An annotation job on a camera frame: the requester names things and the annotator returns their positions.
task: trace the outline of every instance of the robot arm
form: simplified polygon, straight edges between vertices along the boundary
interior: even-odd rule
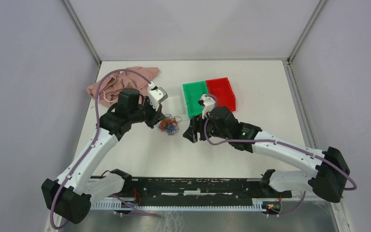
[[[91,205],[120,192],[124,180],[131,177],[128,174],[120,173],[120,170],[112,171],[110,175],[93,183],[89,184],[88,181],[104,156],[131,129],[132,124],[145,122],[147,126],[153,128],[155,124],[164,119],[164,115],[161,113],[161,102],[166,98],[167,93],[157,87],[150,90],[149,96],[145,97],[140,95],[136,89],[122,90],[118,102],[100,117],[98,125],[100,130],[96,142],[93,143],[93,139],[97,131],[93,133],[79,156],[55,181],[46,179],[42,184],[47,208],[51,208],[55,194],[61,186],[60,183],[65,180],[67,181],[60,190],[54,212],[75,224],[85,218]],[[84,159],[75,167],[83,156]]]
[[[337,203],[342,198],[346,177],[322,160],[328,160],[349,175],[349,168],[341,152],[333,147],[327,151],[312,149],[284,141],[260,127],[238,122],[225,106],[214,108],[214,101],[202,96],[199,101],[206,115],[194,116],[183,134],[191,142],[208,140],[212,145],[228,143],[241,151],[255,152],[288,163],[300,171],[281,172],[267,170],[261,179],[263,191],[272,188],[277,192],[286,190],[312,190],[317,196]],[[217,144],[210,137],[225,139]]]

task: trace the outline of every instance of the white table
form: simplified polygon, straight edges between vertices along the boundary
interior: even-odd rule
[[[281,61],[109,61],[103,62],[97,80],[115,69],[132,66],[158,67],[154,82],[160,87],[228,77],[237,99],[235,117],[299,145],[304,145],[300,125]],[[100,115],[107,108],[100,105]],[[242,152],[228,144],[191,143],[182,137],[188,120],[174,136],[135,124],[106,155],[95,175],[121,169],[133,176],[149,177],[260,177],[267,169],[292,171],[278,160]],[[96,124],[94,100],[86,115],[75,157],[92,135]]]

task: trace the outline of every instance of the red plastic bin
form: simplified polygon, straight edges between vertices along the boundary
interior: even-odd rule
[[[227,77],[207,80],[208,92],[217,97],[217,106],[226,106],[230,111],[235,111],[235,95]]]

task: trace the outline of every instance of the pink cloth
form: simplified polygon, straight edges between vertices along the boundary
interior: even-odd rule
[[[160,69],[158,68],[131,67],[127,69],[137,71],[150,81],[153,80],[160,72]],[[92,98],[95,98],[98,85],[99,81],[86,88],[87,92]],[[104,80],[103,84],[101,84],[99,89],[99,103],[106,107],[112,106],[117,102],[119,93],[123,88],[138,89],[143,96],[147,96],[148,94],[148,84],[143,78],[132,72],[119,72],[109,75],[106,77],[106,80]]]

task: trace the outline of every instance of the green plastic bin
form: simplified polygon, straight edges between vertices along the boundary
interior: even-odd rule
[[[208,93],[205,81],[183,84],[185,102],[187,104],[188,117],[202,113],[202,107],[198,103],[203,94]]]

